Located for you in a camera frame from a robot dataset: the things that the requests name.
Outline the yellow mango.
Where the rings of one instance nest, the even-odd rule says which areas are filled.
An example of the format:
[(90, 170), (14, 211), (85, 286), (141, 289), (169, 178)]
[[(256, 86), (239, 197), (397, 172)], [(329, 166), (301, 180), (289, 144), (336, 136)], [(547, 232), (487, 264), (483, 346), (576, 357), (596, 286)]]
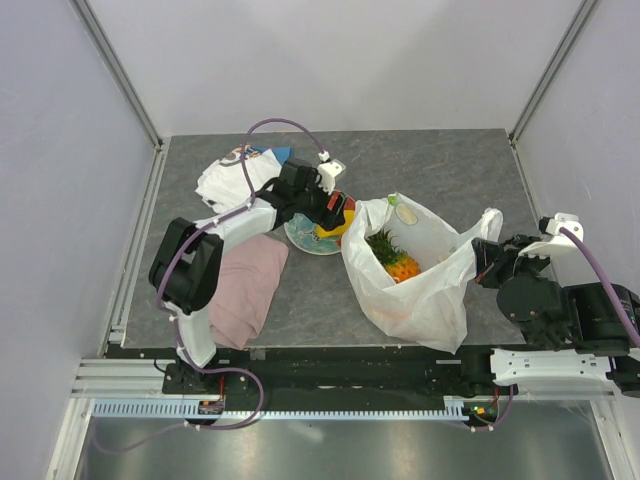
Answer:
[(331, 230), (326, 230), (320, 225), (317, 225), (316, 235), (319, 238), (341, 237), (349, 229), (350, 225), (352, 224), (355, 217), (355, 211), (353, 209), (347, 209), (343, 212), (343, 214), (344, 214), (344, 223), (342, 225), (339, 225)]

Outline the white plastic bag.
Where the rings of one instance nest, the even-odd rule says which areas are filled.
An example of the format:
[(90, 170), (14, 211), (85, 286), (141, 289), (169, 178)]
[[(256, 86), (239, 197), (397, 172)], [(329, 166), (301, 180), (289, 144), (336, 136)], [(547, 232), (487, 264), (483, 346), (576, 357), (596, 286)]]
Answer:
[[(503, 214), (487, 208), (460, 233), (407, 196), (358, 201), (341, 239), (341, 254), (365, 316), (386, 335), (454, 353), (467, 336), (464, 296), (476, 276), (476, 238), (497, 241)], [(375, 257), (368, 237), (390, 234), (391, 244), (413, 258), (420, 273), (397, 282)]]

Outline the orange pineapple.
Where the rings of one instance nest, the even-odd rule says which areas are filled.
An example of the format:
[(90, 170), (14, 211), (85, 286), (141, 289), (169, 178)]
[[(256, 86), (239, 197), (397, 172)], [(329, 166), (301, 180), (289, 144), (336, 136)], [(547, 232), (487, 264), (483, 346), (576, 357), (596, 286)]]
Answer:
[(381, 229), (366, 238), (372, 253), (396, 284), (422, 273), (419, 263), (406, 250), (393, 243), (389, 230)]

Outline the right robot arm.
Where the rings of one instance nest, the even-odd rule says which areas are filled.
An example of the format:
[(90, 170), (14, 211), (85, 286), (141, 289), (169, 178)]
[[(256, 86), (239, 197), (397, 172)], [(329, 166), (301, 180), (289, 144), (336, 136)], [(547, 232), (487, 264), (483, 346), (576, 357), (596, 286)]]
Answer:
[(477, 285), (496, 291), (501, 314), (522, 345), (464, 346), (449, 393), (506, 398), (527, 390), (639, 395), (639, 298), (606, 282), (561, 286), (543, 276), (576, 236), (516, 235), (502, 243), (472, 240)]

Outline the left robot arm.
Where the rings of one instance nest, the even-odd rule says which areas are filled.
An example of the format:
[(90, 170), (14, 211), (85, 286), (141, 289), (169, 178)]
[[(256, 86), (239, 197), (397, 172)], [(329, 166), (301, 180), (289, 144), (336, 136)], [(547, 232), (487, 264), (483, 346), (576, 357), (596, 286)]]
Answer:
[(336, 183), (345, 170), (337, 159), (313, 166), (293, 158), (240, 206), (197, 222), (181, 217), (170, 222), (148, 279), (156, 290), (156, 306), (173, 323), (176, 352), (189, 364), (185, 382), (196, 392), (211, 392), (220, 378), (210, 362), (216, 345), (204, 311), (218, 287), (224, 255), (297, 214), (326, 230), (344, 225), (347, 195)]

